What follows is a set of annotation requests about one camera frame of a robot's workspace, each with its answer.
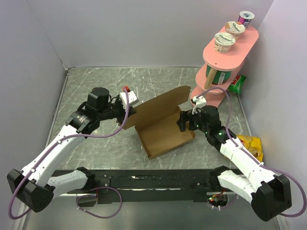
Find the brown cardboard box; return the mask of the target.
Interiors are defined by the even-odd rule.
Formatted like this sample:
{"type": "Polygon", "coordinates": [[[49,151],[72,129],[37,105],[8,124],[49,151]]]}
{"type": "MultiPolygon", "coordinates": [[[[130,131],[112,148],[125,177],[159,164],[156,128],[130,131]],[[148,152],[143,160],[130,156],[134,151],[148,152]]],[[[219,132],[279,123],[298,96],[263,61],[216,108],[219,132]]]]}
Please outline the brown cardboard box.
{"type": "Polygon", "coordinates": [[[149,159],[154,159],[193,140],[188,128],[181,132],[177,121],[180,105],[189,99],[191,87],[180,86],[152,98],[134,108],[123,129],[134,127],[149,159]]]}

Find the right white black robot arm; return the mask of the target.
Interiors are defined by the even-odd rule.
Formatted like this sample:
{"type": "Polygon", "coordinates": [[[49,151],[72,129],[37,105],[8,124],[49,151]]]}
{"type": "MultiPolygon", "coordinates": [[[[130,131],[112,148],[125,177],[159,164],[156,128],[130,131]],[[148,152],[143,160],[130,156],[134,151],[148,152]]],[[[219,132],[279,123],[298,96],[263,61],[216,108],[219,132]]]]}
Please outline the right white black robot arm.
{"type": "Polygon", "coordinates": [[[200,130],[207,141],[226,156],[240,171],[238,175],[225,166],[211,172],[210,187],[215,191],[232,190],[251,204],[255,214],[268,221],[292,206],[290,181],[283,174],[277,175],[263,168],[247,151],[240,139],[221,124],[218,109],[206,105],[182,111],[177,125],[181,132],[200,130]]]}

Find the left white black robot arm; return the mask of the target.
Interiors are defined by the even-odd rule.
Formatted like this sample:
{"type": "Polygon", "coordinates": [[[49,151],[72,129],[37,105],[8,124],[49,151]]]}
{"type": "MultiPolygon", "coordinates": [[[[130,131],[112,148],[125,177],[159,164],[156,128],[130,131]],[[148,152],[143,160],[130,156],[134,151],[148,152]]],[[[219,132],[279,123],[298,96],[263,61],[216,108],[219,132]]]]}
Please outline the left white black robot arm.
{"type": "Polygon", "coordinates": [[[13,169],[7,180],[13,198],[18,198],[29,210],[40,212],[59,195],[73,190],[91,192],[95,187],[95,175],[84,167],[58,177],[53,173],[60,163],[87,138],[93,134],[100,123],[116,119],[120,127],[112,137],[123,129],[129,116],[135,114],[133,106],[138,102],[136,93],[123,87],[123,92],[111,97],[108,89],[93,88],[78,109],[66,120],[64,126],[50,144],[21,170],[13,169]]]}

